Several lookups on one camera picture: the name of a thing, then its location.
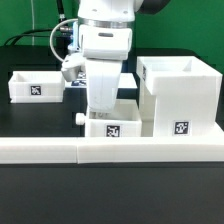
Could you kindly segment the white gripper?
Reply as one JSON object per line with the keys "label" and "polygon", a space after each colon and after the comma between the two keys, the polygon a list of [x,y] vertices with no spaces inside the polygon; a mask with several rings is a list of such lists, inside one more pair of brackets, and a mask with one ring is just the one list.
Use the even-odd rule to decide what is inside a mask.
{"label": "white gripper", "polygon": [[116,102],[121,61],[87,59],[87,102],[92,112],[110,113]]}

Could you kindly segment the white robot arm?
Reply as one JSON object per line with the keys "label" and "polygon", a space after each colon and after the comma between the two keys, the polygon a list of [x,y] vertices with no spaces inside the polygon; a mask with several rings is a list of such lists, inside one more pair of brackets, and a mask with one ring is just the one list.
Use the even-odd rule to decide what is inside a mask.
{"label": "white robot arm", "polygon": [[122,64],[132,47],[135,14],[155,15],[171,0],[78,0],[79,46],[92,112],[115,105]]}

